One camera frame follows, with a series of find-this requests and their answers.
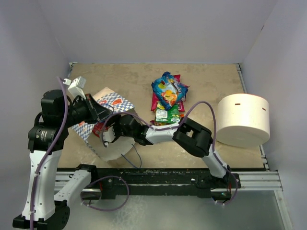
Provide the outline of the red small snack packet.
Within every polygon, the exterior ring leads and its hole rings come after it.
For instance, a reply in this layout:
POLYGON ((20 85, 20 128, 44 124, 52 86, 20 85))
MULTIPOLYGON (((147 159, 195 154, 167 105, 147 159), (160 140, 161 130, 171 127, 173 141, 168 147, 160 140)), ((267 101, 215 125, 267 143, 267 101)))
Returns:
POLYGON ((98 122, 94 125, 92 133, 97 136, 100 137, 100 134, 102 132, 102 127, 103 127, 104 122, 98 122))

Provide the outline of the blue checkered paper bag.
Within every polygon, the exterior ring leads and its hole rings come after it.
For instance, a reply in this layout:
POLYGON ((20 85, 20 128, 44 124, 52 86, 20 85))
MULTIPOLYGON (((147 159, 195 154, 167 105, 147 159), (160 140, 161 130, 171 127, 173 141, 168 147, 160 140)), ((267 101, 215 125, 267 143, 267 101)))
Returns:
MULTIPOLYGON (((114 113, 129 112, 136 114, 135 106, 131 102, 108 87, 103 88, 95 94, 94 99, 99 104, 109 104, 113 106, 115 108, 114 113)), ((87 147, 102 160, 116 160, 128 153, 135 144, 132 138, 120 137, 114 143, 108 143, 108 147, 105 148, 100 137, 92 133, 95 124, 88 124, 83 121, 72 126, 72 129, 83 139, 87 147)))

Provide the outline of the red Real chips bag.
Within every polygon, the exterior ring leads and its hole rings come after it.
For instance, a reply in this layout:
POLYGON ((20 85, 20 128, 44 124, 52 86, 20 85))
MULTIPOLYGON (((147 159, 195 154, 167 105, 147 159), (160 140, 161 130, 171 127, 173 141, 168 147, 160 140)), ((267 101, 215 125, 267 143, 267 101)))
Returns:
MULTIPOLYGON (((181 75, 180 74, 177 74, 177 75, 174 75, 174 78, 180 82, 180 77, 181 75)), ((155 109, 157 108, 157 104, 158 104, 159 100, 158 100, 158 97, 155 95, 155 93, 153 92, 152 93, 152 104, 151 104, 151 111, 154 112, 155 109)), ((179 101, 177 103, 178 105, 178 110, 179 112, 185 112, 185 108, 184 108, 184 103, 182 101, 179 101)))

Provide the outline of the green snack pack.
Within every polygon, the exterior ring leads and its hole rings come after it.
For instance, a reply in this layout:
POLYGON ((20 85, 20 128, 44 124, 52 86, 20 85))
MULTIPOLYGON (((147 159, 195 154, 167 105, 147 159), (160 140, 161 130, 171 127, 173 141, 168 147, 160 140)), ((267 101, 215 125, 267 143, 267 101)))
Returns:
POLYGON ((178 105, 175 104, 169 110, 166 110, 160 102, 157 103, 155 110, 155 122, 173 124, 179 122, 181 119, 178 105))

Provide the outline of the blue colourful snack bag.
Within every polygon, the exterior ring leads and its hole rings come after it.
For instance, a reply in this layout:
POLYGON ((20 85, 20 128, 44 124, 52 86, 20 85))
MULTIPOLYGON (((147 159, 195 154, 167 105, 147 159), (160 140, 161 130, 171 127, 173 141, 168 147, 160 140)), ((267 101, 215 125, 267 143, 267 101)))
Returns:
POLYGON ((166 110, 170 110, 178 102, 184 102, 189 89, 189 86, 181 83, 170 72, 164 72, 152 82, 151 87, 166 110))

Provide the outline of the purple Fox's candy bag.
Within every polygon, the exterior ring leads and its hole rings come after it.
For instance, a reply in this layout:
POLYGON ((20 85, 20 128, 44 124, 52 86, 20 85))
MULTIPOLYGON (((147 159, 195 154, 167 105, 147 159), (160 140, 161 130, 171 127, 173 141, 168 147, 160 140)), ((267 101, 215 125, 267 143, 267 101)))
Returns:
POLYGON ((150 121, 150 124, 153 125, 153 126, 165 126, 167 125, 167 123, 164 123, 164 122, 157 122, 155 120, 151 120, 150 121))

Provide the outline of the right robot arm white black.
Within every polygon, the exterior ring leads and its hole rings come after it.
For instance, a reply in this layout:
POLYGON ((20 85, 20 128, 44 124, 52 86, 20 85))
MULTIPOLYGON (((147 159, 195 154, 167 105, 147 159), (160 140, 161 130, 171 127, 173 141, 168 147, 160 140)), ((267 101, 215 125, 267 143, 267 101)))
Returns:
POLYGON ((217 187, 238 188, 238 181, 215 147, 216 133, 187 117, 166 126, 152 126, 132 113, 110 115, 103 124, 100 139, 105 147, 119 137, 132 138, 147 146, 175 142, 190 155, 200 158, 208 167, 217 187))

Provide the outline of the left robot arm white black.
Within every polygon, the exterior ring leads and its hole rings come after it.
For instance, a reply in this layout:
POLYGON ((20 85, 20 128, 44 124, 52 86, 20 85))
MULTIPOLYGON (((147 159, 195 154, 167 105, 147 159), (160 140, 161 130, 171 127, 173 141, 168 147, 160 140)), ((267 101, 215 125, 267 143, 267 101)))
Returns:
POLYGON ((71 100, 64 90, 51 90, 41 99, 42 111, 28 132, 31 171, 24 210, 12 221, 18 229, 62 230, 70 216, 70 204, 81 186, 97 186, 99 177, 94 166, 80 165, 71 182, 54 193, 59 159, 68 137, 68 129, 81 122, 96 124, 113 112, 101 106, 92 95, 71 100))

